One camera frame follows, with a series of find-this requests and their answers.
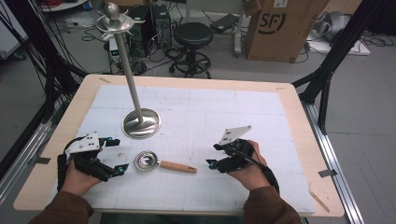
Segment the white grid paper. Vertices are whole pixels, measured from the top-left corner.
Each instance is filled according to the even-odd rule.
[[[226,157],[213,148],[225,129],[252,125],[242,138],[260,144],[261,154],[276,174],[281,197],[301,214],[314,213],[277,93],[136,89],[141,106],[162,117],[162,127],[153,136],[133,140],[123,134],[122,120],[134,110],[126,86],[102,86],[78,130],[78,136],[97,131],[100,137],[120,139],[118,147],[99,153],[102,163],[110,167],[130,163],[125,175],[95,186],[84,196],[93,208],[241,213],[248,191],[232,177],[208,169],[205,160]],[[154,151],[159,160],[196,167],[198,172],[185,174],[160,167],[140,172],[134,158],[144,150]]]

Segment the round metal base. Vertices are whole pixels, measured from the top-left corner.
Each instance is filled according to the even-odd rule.
[[[138,121],[136,111],[129,113],[122,122],[122,131],[130,138],[145,139],[154,135],[161,127],[160,115],[152,109],[141,108],[143,122]]]

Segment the hand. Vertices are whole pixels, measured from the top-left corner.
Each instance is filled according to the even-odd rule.
[[[260,155],[259,144],[251,140],[247,141],[253,146],[255,150],[255,152],[253,152],[252,158],[255,161],[267,165],[265,158]],[[262,169],[253,163],[241,170],[232,171],[228,173],[228,175],[239,180],[239,182],[241,182],[241,184],[248,190],[271,186],[265,175],[262,173]]]
[[[76,170],[74,161],[71,160],[64,179],[64,186],[61,191],[66,191],[77,196],[82,196],[93,186],[102,182],[96,177],[85,175],[82,172]]]

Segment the computer tower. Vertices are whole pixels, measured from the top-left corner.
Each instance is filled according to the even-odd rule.
[[[170,48],[171,42],[171,17],[166,5],[159,4],[151,7],[157,35],[157,46],[161,49]]]
[[[128,16],[135,21],[145,21],[144,23],[136,23],[129,30],[131,55],[135,57],[147,57],[149,55],[149,41],[155,36],[154,26],[151,19],[151,11],[149,6],[135,5],[129,9]]]

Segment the metal pole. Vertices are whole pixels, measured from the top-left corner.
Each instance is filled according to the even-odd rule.
[[[134,101],[134,110],[137,114],[139,122],[143,122],[139,99],[137,98],[136,87],[134,86],[134,78],[132,77],[131,67],[128,62],[128,55],[126,54],[125,46],[122,40],[122,34],[114,34],[116,38],[117,47],[119,48],[119,55],[122,61],[122,68],[124,70],[126,80],[128,81],[129,91],[131,92],[132,100]]]
[[[321,91],[325,91],[321,95],[321,107],[318,117],[318,124],[323,133],[326,133],[325,110],[327,110],[332,75],[360,38],[373,17],[387,2],[388,0],[362,0],[320,67],[314,73],[292,83],[294,87],[298,87],[309,82],[305,91],[300,94],[300,99],[308,104],[313,104],[318,94]]]

